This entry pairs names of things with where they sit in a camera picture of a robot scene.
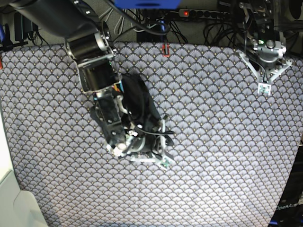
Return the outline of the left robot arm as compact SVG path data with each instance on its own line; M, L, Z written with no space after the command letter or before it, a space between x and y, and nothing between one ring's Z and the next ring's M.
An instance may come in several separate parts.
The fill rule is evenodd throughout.
M286 38L274 28L273 4L269 0L232 0L230 15L243 36L239 56L258 82L257 93L271 95L273 82L293 65L284 58Z

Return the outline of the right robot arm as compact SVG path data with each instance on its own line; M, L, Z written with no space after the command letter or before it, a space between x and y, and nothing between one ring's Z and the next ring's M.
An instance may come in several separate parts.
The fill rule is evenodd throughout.
M5 0L3 5L64 39L82 90L94 98L90 115L102 129L108 151L163 169L171 165L172 132L165 118L139 75L114 72L116 51L109 28L89 5L81 0Z

